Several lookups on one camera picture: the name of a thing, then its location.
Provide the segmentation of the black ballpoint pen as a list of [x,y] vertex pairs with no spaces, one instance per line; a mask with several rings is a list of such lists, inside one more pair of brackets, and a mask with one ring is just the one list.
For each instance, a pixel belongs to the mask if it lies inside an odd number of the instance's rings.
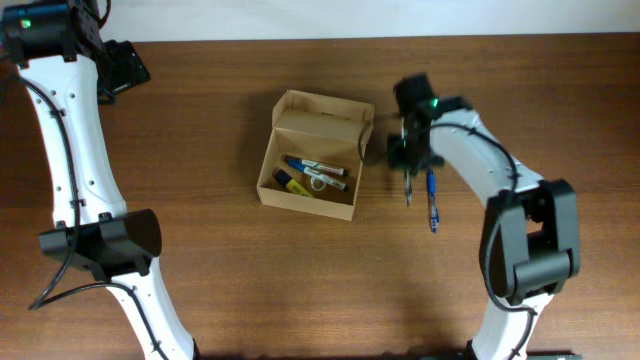
[[412,175],[409,170],[404,171],[404,188],[406,206],[410,207],[413,199]]

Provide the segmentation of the black whiteboard marker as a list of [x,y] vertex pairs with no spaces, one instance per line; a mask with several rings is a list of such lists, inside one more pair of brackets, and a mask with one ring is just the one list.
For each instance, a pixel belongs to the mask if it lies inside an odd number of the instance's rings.
[[345,168],[338,167],[338,166],[333,166],[333,165],[329,165],[329,164],[325,164],[325,163],[322,163],[322,162],[303,159],[303,158],[299,158],[299,157],[295,157],[295,156],[291,156],[291,155],[285,155],[284,156],[284,160],[286,162],[294,161],[294,162],[300,163],[300,164],[302,164],[302,165],[304,165],[306,167],[310,167],[310,168],[315,169],[315,170],[320,170],[320,171],[332,173],[332,174],[339,175],[339,176],[347,176],[348,175],[348,171]]

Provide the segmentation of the brown cardboard box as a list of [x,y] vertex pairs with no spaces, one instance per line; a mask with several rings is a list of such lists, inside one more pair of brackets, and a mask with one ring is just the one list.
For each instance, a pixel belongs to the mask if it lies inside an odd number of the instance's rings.
[[[257,182],[262,204],[350,221],[361,179],[360,155],[373,129],[374,106],[368,103],[288,90],[272,111],[272,131]],[[290,167],[285,155],[343,167],[348,192],[326,186],[311,188],[310,177]],[[313,198],[292,194],[273,178],[274,169],[286,171]]]

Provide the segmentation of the yellow tape roll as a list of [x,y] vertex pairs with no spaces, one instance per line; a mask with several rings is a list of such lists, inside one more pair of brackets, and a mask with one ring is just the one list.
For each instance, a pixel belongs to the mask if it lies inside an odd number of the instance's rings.
[[316,192],[322,192],[326,188],[326,183],[315,177],[310,178],[310,185]]

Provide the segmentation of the blue whiteboard marker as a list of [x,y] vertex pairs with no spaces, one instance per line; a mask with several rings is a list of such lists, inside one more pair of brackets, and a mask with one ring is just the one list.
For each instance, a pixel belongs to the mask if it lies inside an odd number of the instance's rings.
[[349,191],[349,186],[346,183],[344,183],[344,182],[342,182],[340,180],[337,180],[337,179],[335,179],[335,178],[333,178],[333,177],[331,177],[331,176],[329,176],[329,175],[327,175],[327,174],[325,174],[325,173],[323,173],[321,171],[318,171],[318,170],[316,170],[315,168],[313,168],[313,167],[311,167],[309,165],[306,165],[302,160],[291,160],[291,159],[289,159],[289,160],[287,160],[287,164],[290,167],[300,171],[301,173],[304,173],[304,174],[310,176],[313,180],[321,181],[321,182],[325,183],[326,185],[332,186],[332,187],[334,187],[336,189],[339,189],[339,190],[341,190],[343,192],[348,192]]

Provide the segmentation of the yellow highlighter blue cap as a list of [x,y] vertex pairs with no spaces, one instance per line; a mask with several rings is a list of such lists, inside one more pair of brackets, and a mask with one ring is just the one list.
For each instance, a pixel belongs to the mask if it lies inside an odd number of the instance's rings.
[[290,193],[313,198],[313,195],[308,190],[306,190],[300,183],[298,183],[283,169],[276,167],[272,176],[279,185],[284,187]]

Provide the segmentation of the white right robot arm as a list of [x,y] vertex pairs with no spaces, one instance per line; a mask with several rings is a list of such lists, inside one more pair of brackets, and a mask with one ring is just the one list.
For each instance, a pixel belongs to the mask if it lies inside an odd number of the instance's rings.
[[524,359],[542,311],[580,270],[576,193],[522,164],[466,99],[437,96],[426,74],[400,80],[394,96],[402,130],[387,140],[387,162],[403,171],[405,195],[419,173],[449,164],[485,211],[479,267],[488,305],[461,356]]

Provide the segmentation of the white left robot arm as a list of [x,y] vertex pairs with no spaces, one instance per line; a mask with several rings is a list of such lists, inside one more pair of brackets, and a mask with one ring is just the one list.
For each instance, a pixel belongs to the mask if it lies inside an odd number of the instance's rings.
[[195,360],[199,349],[165,287],[156,214],[130,211],[116,184],[99,109],[146,83],[132,43],[103,40],[111,8],[34,1],[1,12],[1,44],[38,118],[53,186],[54,226],[42,252],[93,276],[122,307],[148,359]]

